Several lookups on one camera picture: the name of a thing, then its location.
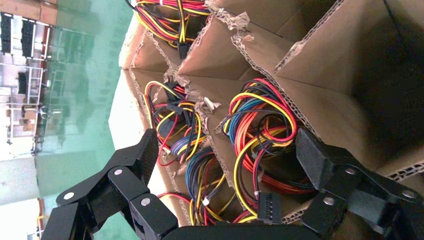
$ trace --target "brown cardboard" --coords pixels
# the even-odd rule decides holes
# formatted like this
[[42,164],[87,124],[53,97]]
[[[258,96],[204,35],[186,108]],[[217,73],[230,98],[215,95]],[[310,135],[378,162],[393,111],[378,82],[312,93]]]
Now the brown cardboard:
[[300,41],[335,0],[216,0],[231,14],[246,12],[250,21],[290,41]]
[[134,67],[134,53],[143,43],[145,34],[145,28],[139,23],[137,17],[133,15],[119,53],[118,64],[121,68],[127,70]]
[[402,179],[399,183],[424,196],[424,174],[421,173]]
[[19,15],[24,18],[39,21],[41,15],[40,1],[38,0],[0,0],[0,11]]
[[47,1],[41,1],[41,16],[40,21],[49,25],[56,25],[58,17],[58,6]]
[[250,69],[249,64],[231,43],[231,36],[235,31],[230,31],[227,25],[215,16],[210,17],[203,31],[203,36],[197,38],[193,44],[196,46],[195,50],[192,47],[187,59],[178,69],[178,75],[235,80]]

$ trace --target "red wire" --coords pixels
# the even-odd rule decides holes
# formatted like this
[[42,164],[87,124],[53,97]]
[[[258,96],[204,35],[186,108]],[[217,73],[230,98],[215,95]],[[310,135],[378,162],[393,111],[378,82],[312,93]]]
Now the red wire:
[[161,197],[163,197],[163,196],[173,196],[173,197],[177,197],[177,198],[179,198],[179,199],[184,200],[186,203],[190,204],[190,200],[189,200],[188,198],[186,198],[186,197],[184,197],[184,196],[182,196],[182,195],[179,195],[179,194],[177,194],[177,193],[174,193],[174,192],[165,192],[165,193],[161,193],[161,194],[157,195],[157,197],[158,197],[158,198],[161,198]]
[[236,219],[234,219],[234,221],[232,221],[233,224],[237,223],[238,221],[240,221],[242,218],[246,217],[247,215],[249,215],[250,212],[248,210],[244,211],[242,214],[240,214]]
[[204,218],[204,225],[208,225],[208,217],[206,215],[206,207],[203,208],[203,218]]
[[169,166],[170,164],[172,164],[173,162],[175,162],[175,159],[174,159],[174,160],[168,162],[167,164],[162,164],[161,163],[161,153],[162,153],[162,149],[164,148],[164,145],[166,145],[166,143],[168,141],[168,138],[171,136],[172,132],[174,131],[175,126],[177,125],[177,122],[178,122],[178,115],[175,117],[175,120],[173,121],[173,125],[171,127],[171,130],[168,132],[168,134],[166,135],[165,139],[163,140],[163,143],[160,145],[159,156],[157,156],[157,160],[156,161],[157,161],[157,164],[159,164],[159,166],[161,166],[161,167]]

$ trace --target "white wall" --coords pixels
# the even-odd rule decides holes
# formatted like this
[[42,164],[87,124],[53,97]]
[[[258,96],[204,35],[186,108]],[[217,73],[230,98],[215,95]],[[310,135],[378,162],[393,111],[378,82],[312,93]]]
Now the white wall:
[[38,195],[33,157],[0,161],[0,205],[34,199]]

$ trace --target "cable tie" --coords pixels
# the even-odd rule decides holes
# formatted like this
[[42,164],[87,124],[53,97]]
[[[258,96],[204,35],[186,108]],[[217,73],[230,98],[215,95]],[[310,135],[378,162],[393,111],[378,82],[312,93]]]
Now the cable tie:
[[257,176],[257,181],[260,183],[262,181],[262,177],[264,176],[265,171],[260,171],[259,175]]
[[206,197],[203,199],[203,201],[201,202],[203,204],[203,206],[208,206],[209,205],[209,199],[207,199]]

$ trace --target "black equipment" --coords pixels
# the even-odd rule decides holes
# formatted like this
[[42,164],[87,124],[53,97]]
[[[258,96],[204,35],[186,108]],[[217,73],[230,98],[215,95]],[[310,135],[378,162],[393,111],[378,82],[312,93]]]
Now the black equipment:
[[217,224],[184,226],[147,188],[158,156],[157,134],[148,129],[134,146],[115,151],[97,174],[61,193],[42,240],[92,240],[117,212],[142,240],[327,240],[350,211],[387,240],[424,240],[423,197],[365,169],[347,150],[325,145],[300,129],[296,154],[319,194],[302,216],[303,226]]

